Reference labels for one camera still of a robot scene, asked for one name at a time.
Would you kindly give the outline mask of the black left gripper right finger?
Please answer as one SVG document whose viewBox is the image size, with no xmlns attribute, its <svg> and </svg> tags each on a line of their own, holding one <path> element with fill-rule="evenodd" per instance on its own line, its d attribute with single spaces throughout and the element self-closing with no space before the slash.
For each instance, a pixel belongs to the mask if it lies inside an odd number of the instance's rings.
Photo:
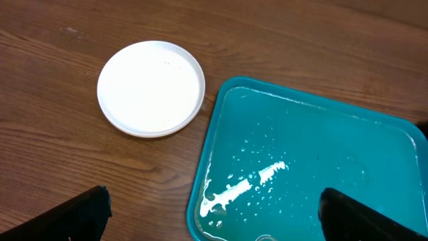
<svg viewBox="0 0 428 241">
<path fill-rule="evenodd" d="M 318 219 L 326 241 L 427 241 L 427 237 L 327 187 L 320 195 Z"/>
</svg>

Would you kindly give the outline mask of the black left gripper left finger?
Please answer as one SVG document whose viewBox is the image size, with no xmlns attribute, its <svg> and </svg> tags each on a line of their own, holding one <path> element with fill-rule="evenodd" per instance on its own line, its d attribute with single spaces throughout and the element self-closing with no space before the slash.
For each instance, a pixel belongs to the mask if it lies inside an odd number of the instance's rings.
<svg viewBox="0 0 428 241">
<path fill-rule="evenodd" d="M 100 241 L 111 217 L 110 194 L 105 186 L 97 185 L 1 233 L 1 239 Z"/>
</svg>

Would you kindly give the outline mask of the white plate with sauce streak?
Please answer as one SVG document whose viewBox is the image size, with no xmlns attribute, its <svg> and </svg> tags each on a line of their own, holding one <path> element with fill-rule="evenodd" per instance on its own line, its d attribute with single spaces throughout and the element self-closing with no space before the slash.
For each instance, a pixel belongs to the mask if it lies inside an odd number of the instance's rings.
<svg viewBox="0 0 428 241">
<path fill-rule="evenodd" d="M 118 130 L 142 138 L 171 135 L 188 125 L 205 95 L 205 76 L 184 48 L 144 41 L 115 53 L 104 65 L 97 98 Z"/>
</svg>

